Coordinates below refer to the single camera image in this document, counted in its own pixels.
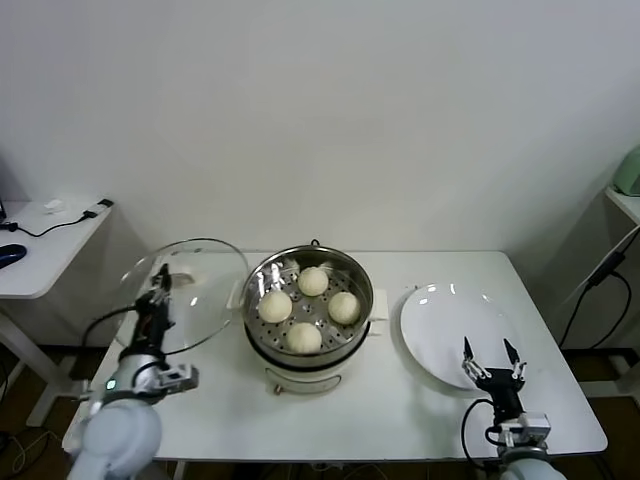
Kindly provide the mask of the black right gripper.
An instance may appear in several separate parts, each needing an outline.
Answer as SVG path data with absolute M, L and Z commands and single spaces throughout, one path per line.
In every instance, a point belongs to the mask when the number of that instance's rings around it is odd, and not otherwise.
M 512 371 L 498 368 L 486 370 L 478 364 L 467 337 L 464 337 L 462 368 L 472 382 L 477 382 L 480 390 L 490 395 L 496 416 L 519 416 L 524 412 L 519 392 L 524 386 L 526 363 L 507 338 L 503 339 L 503 343 Z

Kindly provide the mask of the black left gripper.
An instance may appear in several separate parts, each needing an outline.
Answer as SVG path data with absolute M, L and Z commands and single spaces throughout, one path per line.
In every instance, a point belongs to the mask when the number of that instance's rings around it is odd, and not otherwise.
M 144 296 L 135 302 L 135 312 L 138 315 L 133 343 L 161 348 L 165 332 L 173 326 L 170 319 L 170 298 L 172 278 L 169 265 L 163 264 L 158 274 L 150 279 L 150 284 Z

